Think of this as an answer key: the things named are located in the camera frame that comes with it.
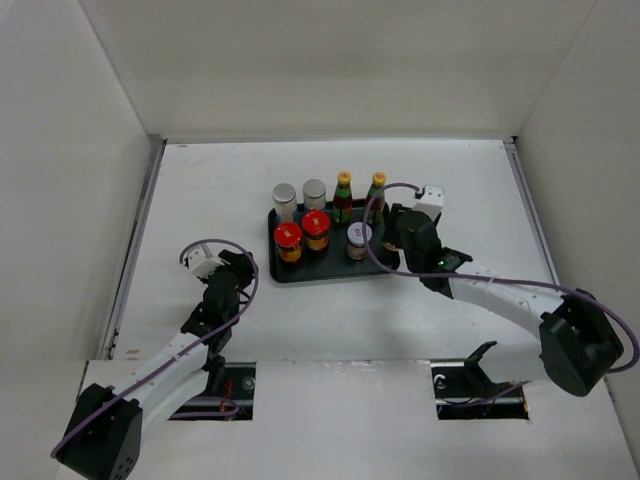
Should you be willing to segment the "white jar red label lid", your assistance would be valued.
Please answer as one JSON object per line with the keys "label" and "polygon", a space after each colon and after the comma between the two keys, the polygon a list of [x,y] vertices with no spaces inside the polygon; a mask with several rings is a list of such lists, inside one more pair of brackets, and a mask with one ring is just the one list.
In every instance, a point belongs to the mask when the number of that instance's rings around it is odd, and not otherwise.
{"label": "white jar red label lid", "polygon": [[362,222],[353,222],[347,229],[346,254],[354,261],[362,261],[367,256],[365,241],[372,237],[372,229]]}

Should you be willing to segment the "yellow cap sauce bottle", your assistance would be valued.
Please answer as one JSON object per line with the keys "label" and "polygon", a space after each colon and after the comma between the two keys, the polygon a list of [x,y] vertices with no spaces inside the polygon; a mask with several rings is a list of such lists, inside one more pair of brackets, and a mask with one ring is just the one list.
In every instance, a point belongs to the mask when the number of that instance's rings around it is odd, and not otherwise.
{"label": "yellow cap sauce bottle", "polygon": [[337,175],[337,184],[332,201],[333,221],[338,225],[348,223],[351,219],[352,206],[351,173],[341,171]]}
{"label": "yellow cap sauce bottle", "polygon": [[378,171],[372,175],[371,185],[365,198],[365,206],[369,208],[368,213],[364,216],[366,223],[371,226],[379,224],[384,217],[384,208],[386,205],[384,186],[386,184],[386,174]]}

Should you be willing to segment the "silver lid white jar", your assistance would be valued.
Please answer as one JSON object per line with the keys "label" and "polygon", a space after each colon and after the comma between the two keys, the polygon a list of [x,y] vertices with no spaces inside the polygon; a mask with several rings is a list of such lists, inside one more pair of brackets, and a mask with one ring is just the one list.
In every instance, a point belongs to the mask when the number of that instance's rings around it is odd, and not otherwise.
{"label": "silver lid white jar", "polygon": [[272,190],[272,199],[278,222],[293,222],[297,212],[296,189],[289,183],[277,184]]}

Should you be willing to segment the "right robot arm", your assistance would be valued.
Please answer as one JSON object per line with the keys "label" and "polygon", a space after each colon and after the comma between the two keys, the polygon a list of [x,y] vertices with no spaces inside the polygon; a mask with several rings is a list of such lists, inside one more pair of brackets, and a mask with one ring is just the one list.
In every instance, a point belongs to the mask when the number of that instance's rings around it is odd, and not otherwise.
{"label": "right robot arm", "polygon": [[492,273],[470,255],[442,245],[438,217],[400,204],[391,207],[383,241],[404,253],[409,277],[429,290],[481,307],[528,331],[539,342],[538,374],[584,397],[624,353],[614,315],[591,294]]}

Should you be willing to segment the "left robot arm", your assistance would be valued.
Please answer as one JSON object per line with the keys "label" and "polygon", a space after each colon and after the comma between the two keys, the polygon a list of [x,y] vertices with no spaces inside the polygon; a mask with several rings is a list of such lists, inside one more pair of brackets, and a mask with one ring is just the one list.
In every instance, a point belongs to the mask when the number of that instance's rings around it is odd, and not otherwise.
{"label": "left robot arm", "polygon": [[79,395],[51,456],[85,479],[125,479],[146,434],[167,420],[232,419],[241,408],[224,387],[221,351],[253,302],[259,269],[246,249],[223,241],[217,258],[197,258],[194,245],[181,263],[205,285],[178,333],[121,381],[93,383]]}

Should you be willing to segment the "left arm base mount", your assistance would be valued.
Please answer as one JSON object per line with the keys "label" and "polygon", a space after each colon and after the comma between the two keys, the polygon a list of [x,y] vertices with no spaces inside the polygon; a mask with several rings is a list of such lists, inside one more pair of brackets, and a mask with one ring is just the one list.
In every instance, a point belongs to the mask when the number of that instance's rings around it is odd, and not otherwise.
{"label": "left arm base mount", "polygon": [[255,362],[228,362],[212,357],[204,370],[205,389],[188,400],[171,417],[174,421],[250,421],[257,384]]}

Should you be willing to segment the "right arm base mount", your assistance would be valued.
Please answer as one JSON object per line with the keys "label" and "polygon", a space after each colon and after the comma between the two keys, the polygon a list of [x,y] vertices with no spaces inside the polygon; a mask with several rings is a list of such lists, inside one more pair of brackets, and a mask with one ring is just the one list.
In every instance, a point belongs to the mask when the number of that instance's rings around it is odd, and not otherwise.
{"label": "right arm base mount", "polygon": [[454,420],[528,420],[525,382],[494,382],[480,362],[497,345],[485,342],[465,358],[430,362],[437,418]]}

